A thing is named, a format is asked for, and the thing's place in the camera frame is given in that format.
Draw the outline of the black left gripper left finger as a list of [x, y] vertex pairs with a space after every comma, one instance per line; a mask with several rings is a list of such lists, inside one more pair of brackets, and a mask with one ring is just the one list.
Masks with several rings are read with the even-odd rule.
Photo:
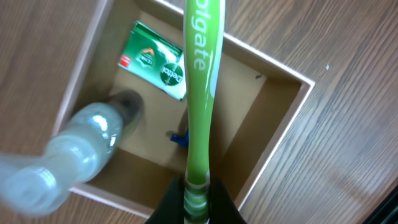
[[158, 207], [145, 224], [184, 224], [184, 190], [183, 180], [174, 177]]

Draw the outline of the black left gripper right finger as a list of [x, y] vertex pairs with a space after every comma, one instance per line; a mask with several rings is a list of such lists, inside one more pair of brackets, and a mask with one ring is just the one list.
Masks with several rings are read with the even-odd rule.
[[235, 206], [221, 179], [212, 179], [210, 184], [210, 223], [246, 224]]

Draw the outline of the blue disposable razor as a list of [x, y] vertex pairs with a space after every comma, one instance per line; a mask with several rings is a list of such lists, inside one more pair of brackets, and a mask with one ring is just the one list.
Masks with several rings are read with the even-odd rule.
[[170, 137], [170, 140], [172, 142], [177, 143], [179, 146], [188, 147], [189, 146], [189, 129], [187, 129], [185, 131], [185, 134], [183, 136], [173, 133]]

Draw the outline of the clear pump soap bottle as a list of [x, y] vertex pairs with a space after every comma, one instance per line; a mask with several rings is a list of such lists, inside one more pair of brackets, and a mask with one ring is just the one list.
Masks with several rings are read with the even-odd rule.
[[77, 111], [41, 156], [2, 153], [1, 204], [31, 217], [56, 211], [71, 188], [98, 175], [143, 112], [142, 96], [123, 90]]

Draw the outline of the green soap bar pack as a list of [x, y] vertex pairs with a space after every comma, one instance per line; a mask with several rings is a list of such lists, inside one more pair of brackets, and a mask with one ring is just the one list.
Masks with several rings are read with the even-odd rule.
[[148, 81], [171, 97], [187, 93], [183, 49], [141, 21], [135, 21], [118, 66]]

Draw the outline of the green white toothbrush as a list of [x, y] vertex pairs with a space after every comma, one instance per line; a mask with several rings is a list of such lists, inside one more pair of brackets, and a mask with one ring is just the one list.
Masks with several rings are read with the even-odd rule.
[[186, 2], [184, 10], [189, 133], [185, 223], [210, 221], [210, 129], [223, 51], [225, 5], [225, 0], [192, 0]]

